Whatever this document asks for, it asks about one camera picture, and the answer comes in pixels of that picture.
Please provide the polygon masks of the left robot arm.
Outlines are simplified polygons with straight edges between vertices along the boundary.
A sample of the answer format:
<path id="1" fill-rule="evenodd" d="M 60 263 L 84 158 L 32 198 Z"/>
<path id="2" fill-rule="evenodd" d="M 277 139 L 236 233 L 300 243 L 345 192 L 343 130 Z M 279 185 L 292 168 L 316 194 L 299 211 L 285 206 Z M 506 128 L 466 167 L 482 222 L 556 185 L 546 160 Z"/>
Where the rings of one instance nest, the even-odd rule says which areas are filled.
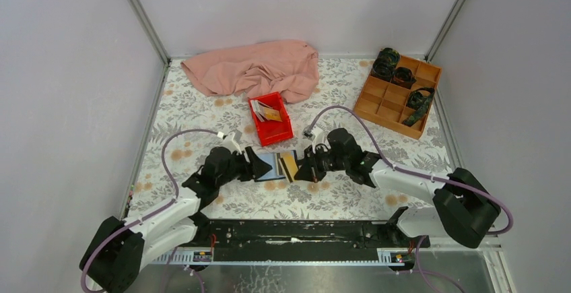
<path id="1" fill-rule="evenodd" d="M 257 180 L 273 169 L 247 147 L 242 151 L 213 148 L 204 163 L 174 195 L 139 216 L 105 219 L 79 263 L 84 292 L 124 292 L 139 272 L 170 249 L 189 242 L 205 244 L 209 229 L 192 221 L 219 189 L 234 180 Z"/>

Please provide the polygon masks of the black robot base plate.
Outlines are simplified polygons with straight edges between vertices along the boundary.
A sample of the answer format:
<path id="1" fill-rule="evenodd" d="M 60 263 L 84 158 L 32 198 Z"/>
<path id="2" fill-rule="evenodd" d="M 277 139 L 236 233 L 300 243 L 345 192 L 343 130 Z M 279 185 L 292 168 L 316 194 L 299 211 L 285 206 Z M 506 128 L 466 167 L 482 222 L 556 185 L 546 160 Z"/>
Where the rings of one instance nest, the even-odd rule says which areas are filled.
<path id="1" fill-rule="evenodd" d="M 184 248 L 204 248 L 214 261 L 373 262 L 378 252 L 410 253 L 429 239 L 408 237 L 394 222 L 351 220 L 232 220 L 199 223 Z"/>

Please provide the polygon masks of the gold magnetic stripe card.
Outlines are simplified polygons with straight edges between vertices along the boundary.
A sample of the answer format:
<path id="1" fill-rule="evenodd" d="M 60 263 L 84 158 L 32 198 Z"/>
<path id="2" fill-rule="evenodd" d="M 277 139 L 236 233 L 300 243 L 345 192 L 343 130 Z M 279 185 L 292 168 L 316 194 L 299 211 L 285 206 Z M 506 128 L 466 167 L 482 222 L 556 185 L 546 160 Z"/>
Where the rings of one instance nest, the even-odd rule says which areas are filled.
<path id="1" fill-rule="evenodd" d="M 289 183 L 295 181 L 298 172 L 298 160 L 296 150 L 281 152 L 277 155 L 281 174 L 285 176 Z"/>

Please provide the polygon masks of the gold VIP card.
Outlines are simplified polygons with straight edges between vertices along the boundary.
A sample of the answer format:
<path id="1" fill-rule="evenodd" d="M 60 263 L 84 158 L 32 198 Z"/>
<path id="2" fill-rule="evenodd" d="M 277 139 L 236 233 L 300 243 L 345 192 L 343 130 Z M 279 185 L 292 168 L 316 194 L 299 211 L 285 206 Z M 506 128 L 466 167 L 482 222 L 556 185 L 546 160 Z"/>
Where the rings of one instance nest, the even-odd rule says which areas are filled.
<path id="1" fill-rule="evenodd" d="M 268 121 L 282 122 L 282 117 L 281 117 L 281 113 L 279 110 L 275 110 L 273 108 L 268 108 L 268 107 L 263 107 L 262 113 L 263 113 L 264 119 L 266 119 Z"/>

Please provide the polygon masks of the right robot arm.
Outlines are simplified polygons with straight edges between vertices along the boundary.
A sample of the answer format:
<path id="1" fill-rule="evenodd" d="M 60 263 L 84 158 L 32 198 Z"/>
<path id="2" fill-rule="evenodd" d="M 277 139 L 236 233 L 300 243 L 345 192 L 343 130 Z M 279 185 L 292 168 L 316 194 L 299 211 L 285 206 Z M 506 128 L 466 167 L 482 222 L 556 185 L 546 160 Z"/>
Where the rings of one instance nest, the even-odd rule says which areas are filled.
<path id="1" fill-rule="evenodd" d="M 356 184 L 391 189 L 427 203 L 425 208 L 394 214 L 395 223 L 387 227 L 386 237 L 395 247 L 418 236 L 447 235 L 476 249 L 500 214 L 500 206 L 468 170 L 430 174 L 384 161 L 380 154 L 363 150 L 344 128 L 324 133 L 315 127 L 304 136 L 312 143 L 298 163 L 295 180 L 317 183 L 328 172 L 343 171 Z"/>

